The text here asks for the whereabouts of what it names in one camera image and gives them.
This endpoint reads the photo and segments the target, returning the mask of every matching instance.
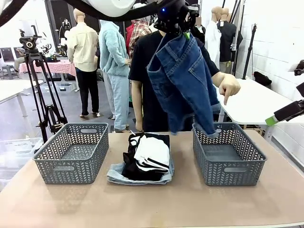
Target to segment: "light blue fuzzy jacket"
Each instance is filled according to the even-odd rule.
[[[128,77],[130,68],[125,64],[128,55],[119,27],[105,20],[100,20],[100,25],[100,69],[109,75]]]

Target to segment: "black t-shirt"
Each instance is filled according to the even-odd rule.
[[[167,132],[169,131],[168,116],[157,100],[151,85],[147,66],[157,50],[162,35],[159,31],[148,34],[140,38],[134,47],[131,71],[129,79],[142,83],[142,103],[143,103],[143,130],[145,132]],[[196,39],[204,56],[211,75],[219,72],[216,65],[211,61],[208,51],[204,48],[202,42]]]
[[[221,22],[218,23],[218,29],[220,30],[222,36],[220,38],[219,46],[219,61],[228,62],[231,61],[231,44],[233,42],[233,37],[236,35],[237,27],[228,21],[224,21],[224,25],[222,27],[220,24]],[[241,34],[239,34],[237,44],[239,45],[242,40],[243,37]]]

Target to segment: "basket bottom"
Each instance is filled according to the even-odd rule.
[[[202,148],[209,161],[225,162],[242,160],[233,146],[228,144],[202,145]]]
[[[96,144],[74,144],[61,158],[63,160],[84,160],[92,156]]]

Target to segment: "gray plastic basket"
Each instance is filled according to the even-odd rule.
[[[107,123],[68,123],[33,160],[46,184],[91,184],[108,149]]]
[[[235,123],[216,123],[211,139],[193,125],[193,151],[209,186],[254,186],[266,156]]]

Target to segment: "plaid shirt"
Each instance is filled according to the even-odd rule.
[[[151,33],[151,30],[149,29],[149,22],[144,20],[133,20],[132,22],[134,24],[134,30],[131,35],[130,44],[129,44],[129,56],[131,59],[133,58],[133,52],[136,41],[140,37],[143,37]]]

